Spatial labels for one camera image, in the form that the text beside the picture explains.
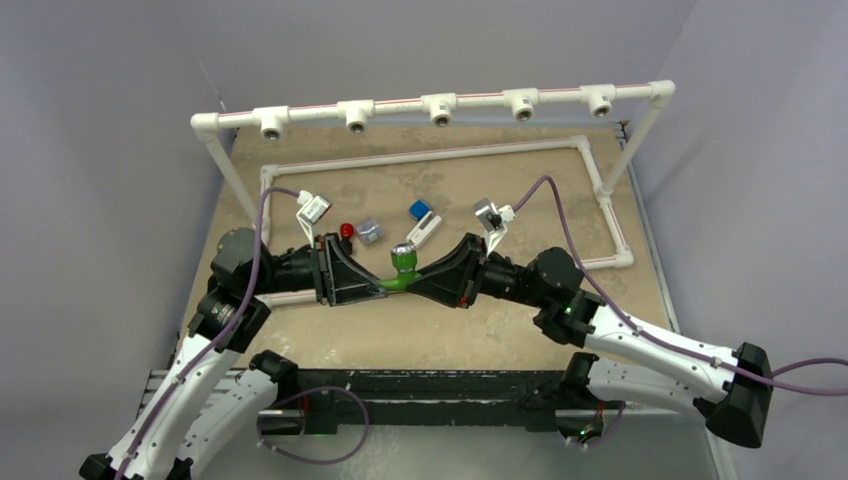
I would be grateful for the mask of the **green water faucet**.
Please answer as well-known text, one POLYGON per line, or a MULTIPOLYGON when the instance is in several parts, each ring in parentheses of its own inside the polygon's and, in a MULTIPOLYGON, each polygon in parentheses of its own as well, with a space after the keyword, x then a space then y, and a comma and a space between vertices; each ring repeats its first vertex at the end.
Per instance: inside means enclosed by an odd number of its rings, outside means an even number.
POLYGON ((390 251, 390 259, 396 275, 380 280, 381 285, 390 293, 405 291, 409 283, 421 276, 417 271, 417 250, 412 244, 395 245, 390 251))

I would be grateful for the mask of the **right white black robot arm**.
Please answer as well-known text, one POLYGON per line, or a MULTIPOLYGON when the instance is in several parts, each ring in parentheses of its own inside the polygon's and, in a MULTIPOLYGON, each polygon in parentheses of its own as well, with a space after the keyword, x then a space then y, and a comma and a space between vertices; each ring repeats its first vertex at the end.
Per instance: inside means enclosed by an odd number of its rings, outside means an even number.
POLYGON ((466 234, 405 290, 451 308, 468 308, 480 294, 534 307, 533 323, 548 339, 612 353, 661 374, 693 391, 690 403, 711 433, 737 446, 762 446, 773 394, 763 348, 749 342, 716 346, 658 328, 582 289, 583 280, 561 247, 522 266, 466 234))

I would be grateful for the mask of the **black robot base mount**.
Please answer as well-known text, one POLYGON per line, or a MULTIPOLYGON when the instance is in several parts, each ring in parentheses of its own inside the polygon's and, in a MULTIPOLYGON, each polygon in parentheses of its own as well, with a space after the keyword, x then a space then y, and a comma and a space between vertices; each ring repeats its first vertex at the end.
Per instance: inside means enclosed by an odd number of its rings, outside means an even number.
POLYGON ((602 416, 623 407, 588 390, 593 354, 564 370, 363 370, 300 368, 266 350, 250 360, 310 435, 341 426, 522 427, 596 436, 602 416))

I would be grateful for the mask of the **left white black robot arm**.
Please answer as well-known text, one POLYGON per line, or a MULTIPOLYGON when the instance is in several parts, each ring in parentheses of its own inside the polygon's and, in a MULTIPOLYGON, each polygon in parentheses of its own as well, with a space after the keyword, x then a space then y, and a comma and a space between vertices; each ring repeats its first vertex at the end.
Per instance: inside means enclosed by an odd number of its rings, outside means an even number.
POLYGON ((310 290, 317 302, 341 306, 389 293, 336 234, 272 255, 260 234, 235 229, 220 239, 211 269, 207 293, 164 380, 121 440, 85 459, 81 478, 198 479, 263 408, 295 402, 298 367, 273 352, 256 355, 233 389, 209 400, 271 315, 261 295, 310 290))

